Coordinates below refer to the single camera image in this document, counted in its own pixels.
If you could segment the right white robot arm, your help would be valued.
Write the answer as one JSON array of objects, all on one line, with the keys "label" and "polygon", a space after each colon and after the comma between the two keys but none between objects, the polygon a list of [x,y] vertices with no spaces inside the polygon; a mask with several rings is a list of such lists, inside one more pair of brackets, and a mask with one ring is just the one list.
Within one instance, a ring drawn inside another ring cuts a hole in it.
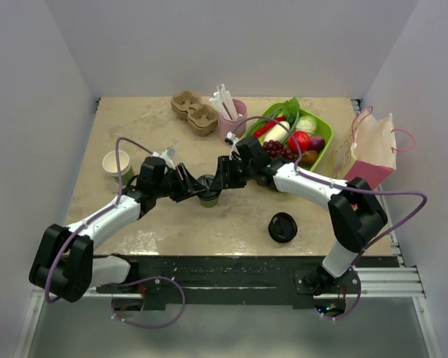
[{"label": "right white robot arm", "polygon": [[313,172],[300,172],[291,160],[272,158],[254,137],[236,139],[231,154],[218,158],[210,190],[243,188],[249,180],[277,192],[297,195],[328,210],[337,242],[323,259],[317,275],[319,287],[327,293],[342,287],[343,275],[388,223],[385,211],[365,180],[332,181]]}]

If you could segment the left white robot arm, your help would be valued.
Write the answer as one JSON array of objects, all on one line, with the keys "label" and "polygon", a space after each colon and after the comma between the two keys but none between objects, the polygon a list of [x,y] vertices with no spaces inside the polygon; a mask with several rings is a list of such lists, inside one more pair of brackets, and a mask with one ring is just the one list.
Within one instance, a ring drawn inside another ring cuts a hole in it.
[{"label": "left white robot arm", "polygon": [[116,255],[96,258],[95,250],[115,233],[141,219],[159,198],[174,202],[192,198],[206,190],[179,163],[175,168],[160,157],[148,157],[140,172],[107,206],[68,226],[46,228],[29,272],[29,282],[70,303],[90,287],[115,285],[133,292],[140,275],[131,263]]}]

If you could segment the green paper coffee cup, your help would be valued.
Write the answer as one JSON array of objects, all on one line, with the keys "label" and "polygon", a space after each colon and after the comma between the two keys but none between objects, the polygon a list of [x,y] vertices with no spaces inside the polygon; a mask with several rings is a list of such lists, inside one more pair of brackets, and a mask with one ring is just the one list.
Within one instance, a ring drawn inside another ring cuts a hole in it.
[{"label": "green paper coffee cup", "polygon": [[215,207],[218,204],[219,198],[213,197],[213,198],[199,198],[200,204],[203,207],[206,208],[212,208]]}]

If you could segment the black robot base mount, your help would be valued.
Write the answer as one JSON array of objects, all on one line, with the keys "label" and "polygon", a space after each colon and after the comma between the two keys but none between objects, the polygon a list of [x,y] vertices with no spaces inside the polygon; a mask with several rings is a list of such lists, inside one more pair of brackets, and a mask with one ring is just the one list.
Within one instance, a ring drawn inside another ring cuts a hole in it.
[{"label": "black robot base mount", "polygon": [[147,310],[167,304],[291,306],[312,309],[318,299],[360,291],[355,273],[313,284],[321,257],[128,256],[131,270],[122,287],[98,287],[115,297],[144,294]]}]

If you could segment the black coffee cup lid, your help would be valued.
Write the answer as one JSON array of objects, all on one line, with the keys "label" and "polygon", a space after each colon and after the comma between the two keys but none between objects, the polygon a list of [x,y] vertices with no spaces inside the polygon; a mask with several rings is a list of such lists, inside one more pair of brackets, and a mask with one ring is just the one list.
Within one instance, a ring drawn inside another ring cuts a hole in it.
[{"label": "black coffee cup lid", "polygon": [[221,191],[211,189],[211,184],[214,181],[213,175],[201,175],[197,181],[205,188],[205,191],[198,194],[200,200],[211,201],[219,198]]}]

